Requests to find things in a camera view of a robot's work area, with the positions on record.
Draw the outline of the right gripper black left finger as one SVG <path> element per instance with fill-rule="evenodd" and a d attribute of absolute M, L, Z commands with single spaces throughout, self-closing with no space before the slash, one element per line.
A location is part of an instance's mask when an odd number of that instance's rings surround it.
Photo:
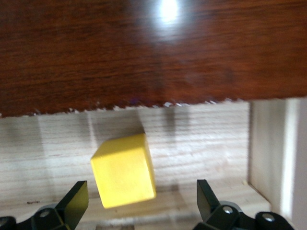
<path fill-rule="evenodd" d="M 88 205 L 87 181 L 78 181 L 57 204 L 40 208 L 20 223 L 13 216 L 0 217 L 0 230 L 75 230 Z"/>

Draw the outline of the yellow block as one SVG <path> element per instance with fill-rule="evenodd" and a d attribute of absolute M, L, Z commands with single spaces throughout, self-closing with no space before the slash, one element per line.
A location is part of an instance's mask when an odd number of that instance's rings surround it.
<path fill-rule="evenodd" d="M 156 198 L 154 168 L 144 133 L 107 140 L 91 158 L 104 208 Z"/>

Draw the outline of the dark wooden cabinet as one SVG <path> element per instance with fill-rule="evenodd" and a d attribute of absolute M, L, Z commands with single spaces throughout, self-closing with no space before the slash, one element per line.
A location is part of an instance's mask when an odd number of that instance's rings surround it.
<path fill-rule="evenodd" d="M 307 0 L 0 0 L 0 116 L 307 96 Z"/>

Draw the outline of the light wooden tray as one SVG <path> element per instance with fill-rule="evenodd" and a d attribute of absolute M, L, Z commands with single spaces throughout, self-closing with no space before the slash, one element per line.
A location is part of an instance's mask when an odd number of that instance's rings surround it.
<path fill-rule="evenodd" d="M 78 180 L 89 207 L 77 230 L 191 230 L 201 217 L 196 181 L 254 216 L 283 215 L 307 229 L 307 98 L 177 104 L 3 118 L 0 216 L 23 221 Z M 113 138 L 145 133 L 157 196 L 104 209 L 90 159 Z"/>

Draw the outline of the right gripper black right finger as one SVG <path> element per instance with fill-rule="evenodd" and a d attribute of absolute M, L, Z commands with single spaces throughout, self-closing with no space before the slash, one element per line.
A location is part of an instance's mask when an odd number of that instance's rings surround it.
<path fill-rule="evenodd" d="M 220 202 L 207 180 L 197 181 L 197 206 L 202 222 L 193 230 L 294 230 L 277 213 L 262 211 L 251 218 L 237 204 Z"/>

